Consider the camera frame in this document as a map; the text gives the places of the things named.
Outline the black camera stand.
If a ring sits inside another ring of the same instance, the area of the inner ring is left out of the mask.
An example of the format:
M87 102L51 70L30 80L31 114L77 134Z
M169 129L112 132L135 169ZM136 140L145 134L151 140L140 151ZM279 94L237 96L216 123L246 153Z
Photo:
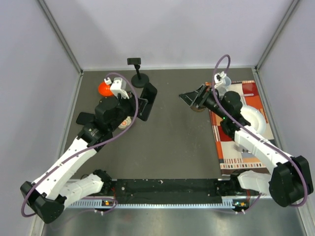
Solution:
M131 79L131 84L136 88L143 88L149 82L149 77L139 71L141 58L127 58L127 64L133 65L136 70L136 74Z

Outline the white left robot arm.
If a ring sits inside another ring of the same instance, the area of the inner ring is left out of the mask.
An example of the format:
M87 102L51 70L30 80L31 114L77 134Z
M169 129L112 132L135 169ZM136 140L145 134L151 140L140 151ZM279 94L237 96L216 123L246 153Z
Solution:
M22 206L29 206L44 223L54 222L71 204L92 194L106 195L111 191L111 177L103 170L95 170L87 177L67 184L67 181L90 158L109 142L115 140L113 132L124 121L148 119L149 100L144 97L105 97L94 113L81 112L77 122L82 130L67 151L41 177L26 181L20 187L24 197Z

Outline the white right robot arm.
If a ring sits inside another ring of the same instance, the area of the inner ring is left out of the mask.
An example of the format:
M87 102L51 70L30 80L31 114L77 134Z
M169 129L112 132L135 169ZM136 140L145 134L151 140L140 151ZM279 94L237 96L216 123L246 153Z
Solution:
M208 109L218 115L225 135L257 157L268 170L262 174L242 170L233 174L230 190L237 195L247 189L266 194L280 206L302 206L313 193L311 171L307 159L294 157L273 145L244 117L241 96L227 91L223 98L210 86L181 93L179 97L195 112Z

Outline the grey metal phone stand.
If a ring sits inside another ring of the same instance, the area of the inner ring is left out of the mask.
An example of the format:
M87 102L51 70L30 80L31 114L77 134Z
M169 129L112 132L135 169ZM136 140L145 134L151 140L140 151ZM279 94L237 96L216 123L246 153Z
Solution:
M190 108L194 111L194 112L203 112L206 107L205 106L199 106L199 105L196 105L196 104L192 104L190 106Z

